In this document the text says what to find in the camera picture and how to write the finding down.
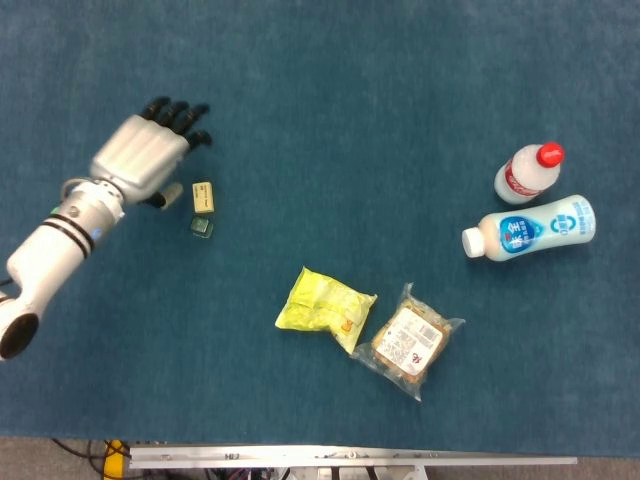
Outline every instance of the bottle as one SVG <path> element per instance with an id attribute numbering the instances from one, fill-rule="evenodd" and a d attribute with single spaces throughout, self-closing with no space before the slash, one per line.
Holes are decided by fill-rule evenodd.
<path id="1" fill-rule="evenodd" d="M 555 183 L 564 160 L 557 143 L 527 145 L 498 170 L 493 186 L 505 202 L 526 203 Z"/>
<path id="2" fill-rule="evenodd" d="M 587 243 L 596 233 L 591 204 L 581 195 L 515 212 L 491 213 L 462 232 L 470 258 L 502 262 L 545 248 Z"/>

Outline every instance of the bottle label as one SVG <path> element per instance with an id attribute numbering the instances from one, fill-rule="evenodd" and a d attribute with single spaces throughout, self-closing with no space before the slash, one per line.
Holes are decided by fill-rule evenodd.
<path id="1" fill-rule="evenodd" d="M 504 178 L 507 181 L 507 185 L 511 187 L 511 190 L 513 190 L 516 193 L 519 193 L 520 195 L 524 195 L 525 197 L 533 197 L 539 194 L 542 190 L 532 190 L 530 188 L 526 188 L 520 185 L 520 183 L 516 180 L 516 177 L 514 177 L 513 175 L 513 170 L 511 168 L 512 163 L 513 163 L 513 157 L 511 157 L 511 159 L 507 162 L 507 165 L 504 169 Z"/>
<path id="2" fill-rule="evenodd" d="M 575 209 L 578 218 L 576 220 L 573 217 L 567 215 L 568 219 L 573 220 L 573 222 L 571 222 L 571 220 L 568 220 L 569 224 L 573 225 L 573 227 L 575 227 L 577 224 L 577 226 L 579 227 L 578 233 L 580 233 L 580 235 L 587 235 L 593 232 L 596 229 L 596 219 L 593 215 L 593 210 L 591 210 L 591 205 L 589 205 L 589 202 L 584 199 L 582 201 L 573 202 L 573 208 Z"/>
<path id="3" fill-rule="evenodd" d="M 500 222 L 500 243 L 505 252 L 519 253 L 531 247 L 544 232 L 544 226 L 530 218 L 513 216 Z"/>
<path id="4" fill-rule="evenodd" d="M 551 230 L 560 235 L 569 235 L 569 232 L 576 228 L 576 219 L 571 215 L 566 215 L 564 213 L 559 213 L 553 220 L 551 220 Z"/>

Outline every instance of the yellow snack bag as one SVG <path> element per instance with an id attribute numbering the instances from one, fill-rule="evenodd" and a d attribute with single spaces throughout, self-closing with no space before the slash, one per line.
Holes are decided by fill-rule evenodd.
<path id="1" fill-rule="evenodd" d="M 377 298 L 303 267 L 276 327 L 304 332 L 329 330 L 351 355 Z"/>

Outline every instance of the robot finger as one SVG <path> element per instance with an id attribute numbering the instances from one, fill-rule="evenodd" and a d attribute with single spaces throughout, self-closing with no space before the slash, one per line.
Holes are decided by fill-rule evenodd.
<path id="1" fill-rule="evenodd" d="M 146 200 L 143 200 L 142 203 L 151 205 L 154 208 L 162 208 L 167 203 L 167 200 L 164 198 L 164 195 L 162 195 L 160 192 L 156 192 Z"/>
<path id="2" fill-rule="evenodd" d="M 187 130 L 189 130 L 193 124 L 200 118 L 202 115 L 209 111 L 209 105 L 206 103 L 196 105 L 195 107 L 189 109 L 187 113 L 180 118 L 180 120 L 176 121 L 171 127 L 174 133 L 178 135 L 184 134 Z"/>
<path id="3" fill-rule="evenodd" d="M 181 111 L 189 108 L 189 104 L 187 102 L 176 102 L 169 106 L 169 108 L 162 114 L 162 116 L 158 119 L 158 125 L 161 127 L 166 127 L 173 122 Z"/>
<path id="4" fill-rule="evenodd" d="M 189 150 L 195 149 L 198 145 L 211 145 L 213 143 L 213 139 L 211 135 L 209 135 L 204 130 L 198 130 L 195 133 L 191 133 L 186 137 L 187 142 L 189 142 Z"/>
<path id="5" fill-rule="evenodd" d="M 171 101 L 169 97 L 158 97 L 147 105 L 140 116 L 145 120 L 153 120 L 160 109 Z"/>

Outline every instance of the metal bar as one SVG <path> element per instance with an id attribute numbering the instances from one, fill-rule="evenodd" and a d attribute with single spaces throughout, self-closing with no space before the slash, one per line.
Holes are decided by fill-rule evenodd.
<path id="1" fill-rule="evenodd" d="M 572 465 L 576 457 L 392 450 L 322 445 L 144 445 L 130 468 Z"/>

